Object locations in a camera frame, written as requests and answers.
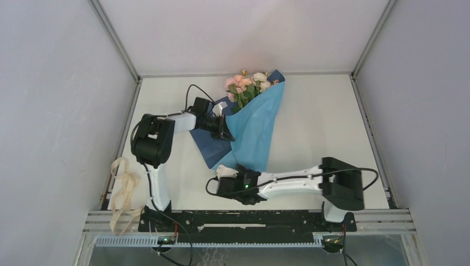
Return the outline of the blue wrapping paper sheet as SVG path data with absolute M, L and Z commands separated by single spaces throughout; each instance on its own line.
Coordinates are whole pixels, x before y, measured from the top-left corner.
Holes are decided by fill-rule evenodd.
M 235 141 L 231 144 L 231 151 L 211 170 L 215 170 L 220 164 L 227 167 L 240 164 L 260 172 L 267 169 L 275 117 L 285 85 L 285 77 L 278 70 L 267 76 L 268 81 L 279 80 L 280 83 L 259 93 L 253 82 L 235 103 L 229 100 L 228 93 L 221 98 L 226 99 L 229 106 L 230 114 L 227 115 L 226 122 Z

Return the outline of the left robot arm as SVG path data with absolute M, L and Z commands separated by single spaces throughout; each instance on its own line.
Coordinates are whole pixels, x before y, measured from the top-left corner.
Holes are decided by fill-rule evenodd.
M 193 105 L 169 115 L 144 114 L 131 134 L 131 153 L 143 165 L 149 178 L 150 199 L 147 206 L 156 210 L 152 224 L 160 231 L 172 227 L 165 163 L 170 158 L 173 137 L 188 131 L 195 141 L 206 165 L 212 168 L 231 151 L 234 141 L 226 117 L 226 99 L 210 101 L 195 98 Z

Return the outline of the cream lace ribbon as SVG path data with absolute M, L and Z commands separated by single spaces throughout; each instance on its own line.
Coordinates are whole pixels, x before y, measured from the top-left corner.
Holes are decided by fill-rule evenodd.
M 115 196 L 111 197 L 109 203 L 112 211 L 109 226 L 111 232 L 118 237 L 126 232 L 133 220 L 141 214 L 144 207 L 141 206 L 137 209 L 131 208 L 131 198 L 136 185 L 140 182 L 140 178 L 133 172 L 130 172 L 128 159 L 125 157 L 117 158 L 111 164 L 110 170 L 112 177 L 117 181 L 121 181 L 122 185 L 121 190 L 119 190 Z M 130 220 L 119 231 L 118 222 L 121 216 L 129 217 Z

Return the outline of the cream white fake rose stem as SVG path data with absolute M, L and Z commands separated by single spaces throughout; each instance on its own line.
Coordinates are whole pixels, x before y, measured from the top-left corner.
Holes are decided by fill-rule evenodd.
M 266 73 L 254 73 L 252 76 L 252 80 L 255 84 L 256 90 L 259 93 L 265 92 L 272 86 L 272 83 L 268 81 L 268 76 Z

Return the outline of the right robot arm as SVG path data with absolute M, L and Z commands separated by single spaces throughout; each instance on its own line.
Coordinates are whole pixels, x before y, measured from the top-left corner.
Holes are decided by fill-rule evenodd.
M 333 157 L 323 157 L 319 166 L 284 173 L 259 172 L 237 165 L 219 165 L 214 196 L 255 205 L 272 198 L 292 195 L 323 197 L 320 223 L 333 231 L 345 215 L 365 208 L 362 169 Z

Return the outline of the peach fake rose stem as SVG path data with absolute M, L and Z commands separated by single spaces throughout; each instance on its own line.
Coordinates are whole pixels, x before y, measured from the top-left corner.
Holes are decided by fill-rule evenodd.
M 247 77 L 248 73 L 244 69 L 242 70 L 241 74 L 236 75 L 234 78 L 237 82 L 237 92 L 242 93 L 247 90 L 247 88 L 253 84 L 253 80 Z

